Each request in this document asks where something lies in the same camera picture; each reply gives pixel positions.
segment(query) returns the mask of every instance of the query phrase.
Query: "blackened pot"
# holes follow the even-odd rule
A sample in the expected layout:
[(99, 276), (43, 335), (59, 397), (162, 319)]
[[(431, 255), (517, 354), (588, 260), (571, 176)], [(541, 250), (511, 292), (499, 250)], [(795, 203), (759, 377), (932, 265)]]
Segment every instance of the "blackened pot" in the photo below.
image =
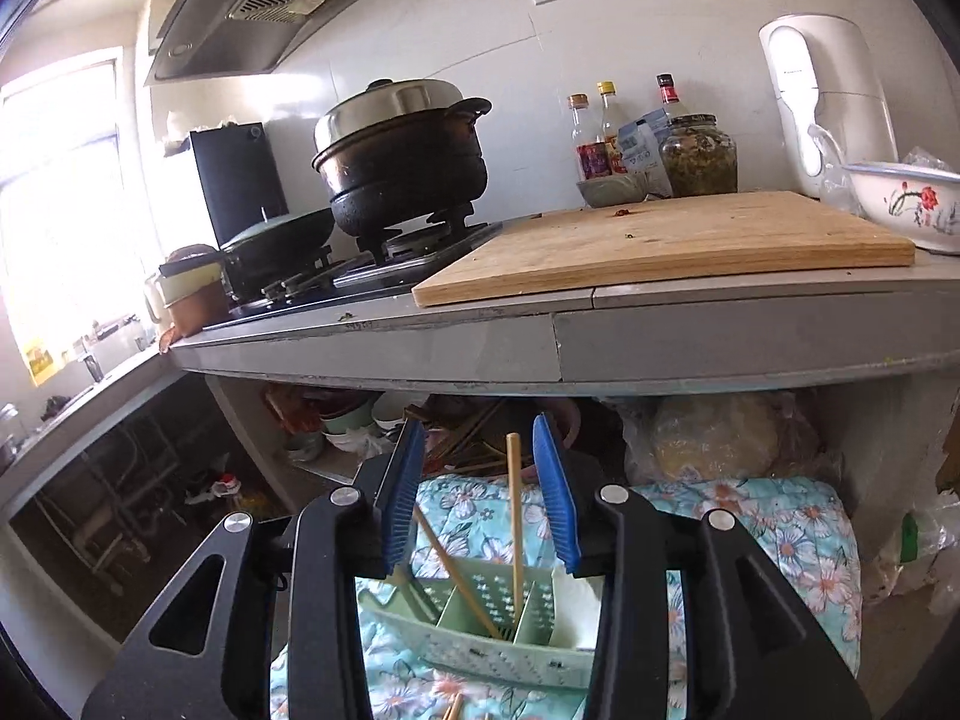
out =
[(470, 98), (387, 119), (314, 157), (337, 225), (357, 238), (474, 201), (487, 166), (474, 124), (491, 103)]
[(320, 259), (333, 232), (333, 211), (282, 215), (224, 244), (227, 291), (238, 303), (263, 298), (263, 288), (305, 271)]

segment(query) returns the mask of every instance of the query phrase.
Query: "bright window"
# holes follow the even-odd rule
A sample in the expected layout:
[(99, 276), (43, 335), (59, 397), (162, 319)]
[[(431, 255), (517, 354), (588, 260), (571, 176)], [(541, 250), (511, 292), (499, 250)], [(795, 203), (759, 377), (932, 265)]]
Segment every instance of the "bright window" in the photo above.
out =
[(39, 383), (94, 322), (143, 301), (117, 149), (116, 65), (5, 88), (0, 105), (0, 283)]

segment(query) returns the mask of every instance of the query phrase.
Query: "white bowl with flower pattern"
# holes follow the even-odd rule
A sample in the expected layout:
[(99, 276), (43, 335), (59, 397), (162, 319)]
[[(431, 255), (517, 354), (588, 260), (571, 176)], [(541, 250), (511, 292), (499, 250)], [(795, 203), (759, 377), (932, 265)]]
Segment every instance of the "white bowl with flower pattern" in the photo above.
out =
[(960, 253), (960, 175), (895, 162), (844, 165), (867, 216), (920, 248)]

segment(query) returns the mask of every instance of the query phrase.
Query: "blue floral fabric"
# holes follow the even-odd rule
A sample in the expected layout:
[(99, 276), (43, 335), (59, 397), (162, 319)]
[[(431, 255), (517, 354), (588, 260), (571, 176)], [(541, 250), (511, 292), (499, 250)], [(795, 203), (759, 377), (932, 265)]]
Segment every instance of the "blue floral fabric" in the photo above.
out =
[[(702, 517), (726, 509), (751, 532), (815, 614), (856, 674), (860, 658), (860, 569), (853, 528), (828, 485), (812, 480), (752, 479), (650, 485), (637, 491), (658, 509)], [(416, 499), (454, 557), (512, 562), (510, 502), (506, 482), (446, 476), (421, 484)], [(527, 565), (557, 562), (544, 500), (537, 487), (523, 490), (523, 557)], [(446, 572), (418, 533), (413, 568), (420, 577)], [(358, 581), (377, 594), (391, 591)], [(668, 720), (685, 717), (686, 653), (680, 575), (667, 576), (670, 625)], [(494, 718), (571, 720), (584, 694), (570, 690), (510, 688), (445, 674), (421, 661), (371, 615), (360, 610), (360, 629), (371, 706), (376, 720), (431, 720), (464, 695), (463, 720)], [(287, 720), (286, 650), (271, 668), (271, 717)]]

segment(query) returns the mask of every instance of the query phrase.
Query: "jar of pickled vegetables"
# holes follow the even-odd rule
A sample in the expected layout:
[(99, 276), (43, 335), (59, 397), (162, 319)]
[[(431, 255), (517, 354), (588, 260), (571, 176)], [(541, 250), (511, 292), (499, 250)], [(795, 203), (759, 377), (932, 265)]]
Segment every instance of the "jar of pickled vegetables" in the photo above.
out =
[(736, 143), (710, 114), (680, 116), (661, 142), (661, 159), (674, 197), (737, 191)]

